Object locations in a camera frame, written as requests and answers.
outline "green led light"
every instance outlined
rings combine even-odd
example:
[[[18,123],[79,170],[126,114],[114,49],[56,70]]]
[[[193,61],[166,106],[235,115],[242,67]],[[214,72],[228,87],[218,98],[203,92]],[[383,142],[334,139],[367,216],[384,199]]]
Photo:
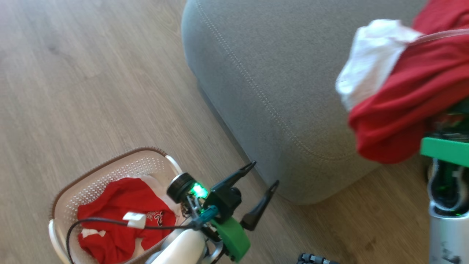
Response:
[[[208,196],[208,191],[198,183],[194,184],[194,187],[192,187],[192,193],[195,194],[197,198],[206,198]]]

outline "camera lens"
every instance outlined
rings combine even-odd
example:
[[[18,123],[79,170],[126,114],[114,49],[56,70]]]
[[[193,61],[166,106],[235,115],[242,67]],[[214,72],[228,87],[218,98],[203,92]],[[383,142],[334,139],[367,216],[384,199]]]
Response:
[[[176,176],[173,181],[171,181],[168,189],[166,190],[166,194],[175,203],[180,203],[196,183],[196,180],[194,180],[190,174],[185,172]]]

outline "red and white clothing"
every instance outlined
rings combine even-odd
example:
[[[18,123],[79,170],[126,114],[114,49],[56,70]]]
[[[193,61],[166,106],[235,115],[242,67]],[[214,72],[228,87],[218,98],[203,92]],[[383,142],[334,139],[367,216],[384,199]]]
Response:
[[[127,212],[146,214],[146,225],[173,226],[176,217],[141,179],[123,178],[111,182],[95,201],[80,205],[77,218],[102,217],[122,221]],[[136,249],[136,239],[147,250],[165,238],[171,230],[145,230],[102,222],[82,223],[84,232],[78,242],[100,264],[129,260]]]
[[[413,25],[426,35],[468,28],[467,0],[430,0]],[[409,44],[384,84],[350,110],[357,150],[380,163],[401,162],[419,150],[435,115],[468,96],[469,34]]]

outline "white cable connector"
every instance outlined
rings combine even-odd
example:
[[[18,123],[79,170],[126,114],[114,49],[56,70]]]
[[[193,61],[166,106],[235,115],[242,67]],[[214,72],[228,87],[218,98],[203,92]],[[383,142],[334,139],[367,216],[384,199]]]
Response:
[[[125,214],[122,220],[128,221],[127,223],[128,227],[144,229],[145,223],[146,223],[146,215],[134,213],[134,212],[128,212],[127,214]]]

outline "white cloth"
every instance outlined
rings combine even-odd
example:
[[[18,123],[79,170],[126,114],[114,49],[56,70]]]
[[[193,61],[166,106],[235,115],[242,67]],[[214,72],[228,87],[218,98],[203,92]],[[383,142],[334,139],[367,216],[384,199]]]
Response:
[[[422,35],[400,20],[389,19],[373,20],[356,31],[348,61],[335,83],[347,111],[378,92],[408,44]]]

